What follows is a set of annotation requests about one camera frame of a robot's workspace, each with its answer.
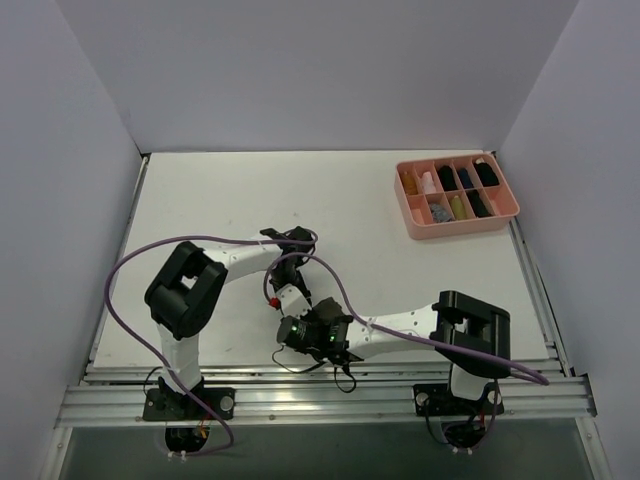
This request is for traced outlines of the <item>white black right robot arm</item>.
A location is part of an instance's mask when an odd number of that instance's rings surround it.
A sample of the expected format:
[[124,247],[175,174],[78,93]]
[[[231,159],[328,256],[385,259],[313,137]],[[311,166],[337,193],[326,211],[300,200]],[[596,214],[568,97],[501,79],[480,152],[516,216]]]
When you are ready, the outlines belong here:
[[475,406],[490,380],[510,375],[510,314],[461,292],[446,290],[431,305],[369,317],[362,323],[329,298],[300,319],[299,349],[335,365],[432,348],[452,364],[444,400],[455,412]]

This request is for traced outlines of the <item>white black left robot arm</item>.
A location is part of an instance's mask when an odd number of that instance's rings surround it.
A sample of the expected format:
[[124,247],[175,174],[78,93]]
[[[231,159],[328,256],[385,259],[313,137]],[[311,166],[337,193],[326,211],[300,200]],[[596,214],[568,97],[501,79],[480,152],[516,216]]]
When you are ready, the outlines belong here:
[[213,315],[225,284],[264,272],[278,258],[292,252],[309,253],[315,235],[303,227],[284,233],[272,228],[239,245],[202,248],[179,243],[147,288],[150,308],[161,338],[161,353],[169,366],[161,374],[166,408],[179,419],[194,417],[202,405],[195,387],[202,383],[199,333]]

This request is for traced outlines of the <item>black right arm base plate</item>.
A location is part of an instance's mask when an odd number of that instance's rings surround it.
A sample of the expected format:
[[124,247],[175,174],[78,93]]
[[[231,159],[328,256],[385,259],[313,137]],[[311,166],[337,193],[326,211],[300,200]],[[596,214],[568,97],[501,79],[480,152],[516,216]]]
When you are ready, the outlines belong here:
[[[443,383],[414,384],[412,393],[415,413],[422,417],[454,417],[490,415],[494,410],[495,385],[488,383],[477,400],[455,397]],[[497,415],[504,413],[503,401],[499,400]]]

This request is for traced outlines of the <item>brown underwear cream waistband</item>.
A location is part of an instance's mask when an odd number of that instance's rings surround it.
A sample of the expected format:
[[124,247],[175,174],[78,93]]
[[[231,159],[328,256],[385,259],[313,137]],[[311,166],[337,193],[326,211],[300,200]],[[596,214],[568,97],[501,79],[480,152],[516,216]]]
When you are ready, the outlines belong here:
[[329,325],[344,317],[341,305],[332,297],[319,301],[312,311],[317,320],[324,325]]

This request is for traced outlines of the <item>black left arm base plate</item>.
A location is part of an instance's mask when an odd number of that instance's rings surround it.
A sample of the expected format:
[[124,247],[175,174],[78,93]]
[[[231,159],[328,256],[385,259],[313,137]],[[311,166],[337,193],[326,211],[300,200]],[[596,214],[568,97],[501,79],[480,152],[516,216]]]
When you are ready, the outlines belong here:
[[[236,390],[227,387],[198,386],[194,394],[221,419],[234,416]],[[142,419],[150,422],[178,422],[211,419],[211,414],[186,394],[169,388],[151,388],[146,392]]]

